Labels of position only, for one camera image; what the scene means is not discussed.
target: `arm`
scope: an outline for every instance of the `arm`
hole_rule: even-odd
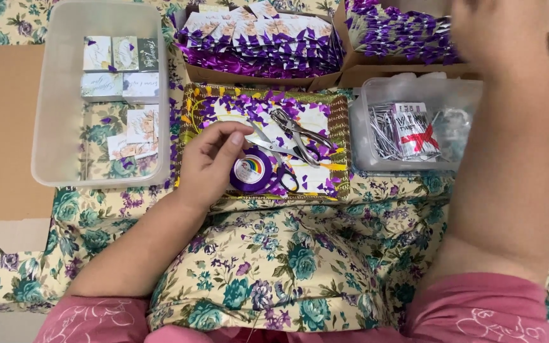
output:
[[[544,285],[549,266],[549,51],[543,0],[453,1],[453,38],[484,76],[448,231],[422,287],[491,272]]]
[[[146,297],[171,261],[194,237],[209,206],[229,184],[252,128],[225,121],[210,125],[184,150],[177,190],[166,195],[133,228],[95,256],[65,295]]]

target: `floral bedsheet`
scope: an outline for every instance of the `floral bedsheet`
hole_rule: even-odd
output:
[[[161,12],[170,43],[172,12],[205,1],[149,3]],[[44,43],[56,2],[0,0],[0,44]],[[276,8],[330,15],[337,4],[271,2]],[[172,52],[170,62],[173,173],[187,79],[179,56]],[[91,108],[93,115],[102,115],[98,106]],[[98,125],[84,134],[120,129],[115,121]],[[111,172],[120,169],[113,165]],[[453,178],[355,175],[350,183],[344,202],[218,203],[158,283],[148,316],[151,328],[170,323],[200,330],[231,325],[286,331],[399,327],[446,231]],[[171,182],[132,189],[58,189],[44,250],[0,249],[0,311],[47,312],[85,263],[171,191]],[[549,278],[546,288],[549,319]]]

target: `pink shirt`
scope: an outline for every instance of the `pink shirt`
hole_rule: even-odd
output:
[[[549,343],[544,301],[544,288],[524,279],[492,273],[453,275],[417,294],[401,333],[392,328],[328,333],[254,330],[250,342]],[[150,333],[147,308],[144,300],[65,297],[49,313],[35,343],[245,343],[248,338],[246,328],[203,333],[168,325]]]

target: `pink sleeve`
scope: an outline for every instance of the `pink sleeve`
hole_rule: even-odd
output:
[[[147,308],[145,300],[64,297],[34,343],[143,343],[149,333]]]
[[[545,295],[508,275],[452,275],[417,294],[403,333],[434,342],[549,343]]]

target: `hand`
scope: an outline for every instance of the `hand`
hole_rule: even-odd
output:
[[[243,149],[251,147],[245,136],[253,128],[236,121],[218,121],[194,137],[184,149],[179,187],[173,192],[191,208],[208,211],[230,183],[230,170]]]
[[[545,0],[453,0],[452,38],[485,77],[549,66]]]

